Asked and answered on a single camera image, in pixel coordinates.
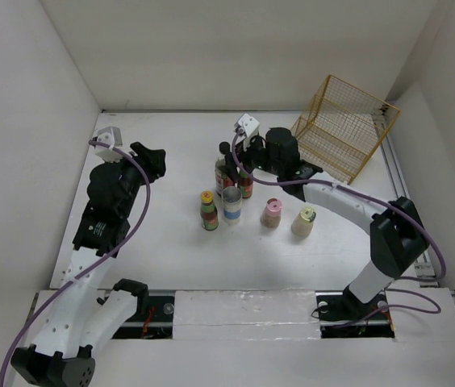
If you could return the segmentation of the tall black-cap glass bottle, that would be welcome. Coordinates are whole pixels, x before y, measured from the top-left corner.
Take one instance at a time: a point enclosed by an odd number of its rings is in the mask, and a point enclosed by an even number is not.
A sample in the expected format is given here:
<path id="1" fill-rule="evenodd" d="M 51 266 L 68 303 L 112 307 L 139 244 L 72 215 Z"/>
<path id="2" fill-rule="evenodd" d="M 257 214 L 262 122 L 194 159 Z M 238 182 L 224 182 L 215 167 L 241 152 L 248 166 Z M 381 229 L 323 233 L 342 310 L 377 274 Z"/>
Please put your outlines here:
<path id="1" fill-rule="evenodd" d="M 225 171 L 224 165 L 224 156 L 228 154 L 230 149 L 230 144 L 226 141 L 223 141 L 219 144 L 219 153 L 220 156 L 215 162 L 215 183 L 216 183 L 216 193 L 221 196 L 222 192 L 228 186 L 235 186 L 237 180 L 231 180 Z"/>

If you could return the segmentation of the yellow-cap sauce bottle front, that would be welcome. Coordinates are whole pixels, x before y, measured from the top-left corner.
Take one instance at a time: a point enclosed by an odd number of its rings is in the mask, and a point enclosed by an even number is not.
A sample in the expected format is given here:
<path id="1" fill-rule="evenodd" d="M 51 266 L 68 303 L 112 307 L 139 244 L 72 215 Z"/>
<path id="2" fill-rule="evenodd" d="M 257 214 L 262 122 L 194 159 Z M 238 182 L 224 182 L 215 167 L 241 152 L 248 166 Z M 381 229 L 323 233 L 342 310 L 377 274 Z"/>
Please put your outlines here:
<path id="1" fill-rule="evenodd" d="M 200 198 L 200 215 L 202 219 L 202 227 L 206 231 L 214 231 L 219 225 L 219 220 L 213 193 L 211 191 L 202 191 Z"/>

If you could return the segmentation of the yellow-cap sauce bottle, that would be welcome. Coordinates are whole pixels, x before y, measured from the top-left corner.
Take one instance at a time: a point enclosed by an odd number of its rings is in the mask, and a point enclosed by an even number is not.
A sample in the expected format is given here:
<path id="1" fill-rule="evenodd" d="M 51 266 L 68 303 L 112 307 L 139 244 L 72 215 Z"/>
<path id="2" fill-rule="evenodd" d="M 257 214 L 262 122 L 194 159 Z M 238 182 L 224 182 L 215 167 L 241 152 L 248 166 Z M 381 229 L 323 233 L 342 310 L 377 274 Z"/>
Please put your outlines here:
<path id="1" fill-rule="evenodd" d="M 244 171 L 239 171 L 239 180 L 237 186 L 240 189 L 243 199 L 252 197 L 253 195 L 253 179 Z"/>
<path id="2" fill-rule="evenodd" d="M 219 220 L 213 193 L 211 191 L 202 191 L 200 198 L 200 215 L 202 219 L 202 227 L 206 231 L 214 231 L 219 225 Z"/>

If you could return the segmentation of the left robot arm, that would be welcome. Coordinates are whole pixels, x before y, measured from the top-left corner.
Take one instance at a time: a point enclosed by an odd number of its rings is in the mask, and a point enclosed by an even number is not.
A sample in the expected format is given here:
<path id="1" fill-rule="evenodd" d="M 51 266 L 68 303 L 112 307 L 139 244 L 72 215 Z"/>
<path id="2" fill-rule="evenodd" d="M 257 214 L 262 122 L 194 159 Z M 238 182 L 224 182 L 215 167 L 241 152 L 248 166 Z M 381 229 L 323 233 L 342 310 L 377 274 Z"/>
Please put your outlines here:
<path id="1" fill-rule="evenodd" d="M 139 142 L 126 153 L 94 139 L 102 164 L 90 173 L 88 202 L 73 238 L 70 263 L 61 287 L 34 313 L 48 315 L 26 347 L 15 347 L 10 364 L 30 385 L 87 386 L 95 356 L 128 319 L 150 313 L 146 284 L 121 279 L 108 298 L 98 287 L 122 246 L 137 232 L 128 222 L 141 188 L 149 189 L 166 172 L 166 152 Z"/>

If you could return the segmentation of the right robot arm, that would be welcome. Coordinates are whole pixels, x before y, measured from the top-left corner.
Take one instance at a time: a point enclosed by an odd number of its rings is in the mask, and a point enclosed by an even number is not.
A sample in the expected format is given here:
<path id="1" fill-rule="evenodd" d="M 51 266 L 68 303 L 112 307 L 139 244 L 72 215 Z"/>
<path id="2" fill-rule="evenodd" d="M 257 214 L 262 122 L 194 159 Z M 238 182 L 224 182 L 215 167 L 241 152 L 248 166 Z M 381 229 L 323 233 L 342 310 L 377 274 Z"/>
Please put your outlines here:
<path id="1" fill-rule="evenodd" d="M 237 128 L 232 142 L 219 144 L 222 170 L 233 181 L 261 169 L 276 176 L 273 185 L 302 202 L 338 214 L 369 236 L 369 263 L 333 302 L 319 302 L 313 316 L 348 326 L 381 312 L 380 293 L 433 244 L 414 203 L 405 197 L 391 202 L 372 198 L 341 183 L 300 156 L 298 141 L 284 127 L 265 136 Z"/>

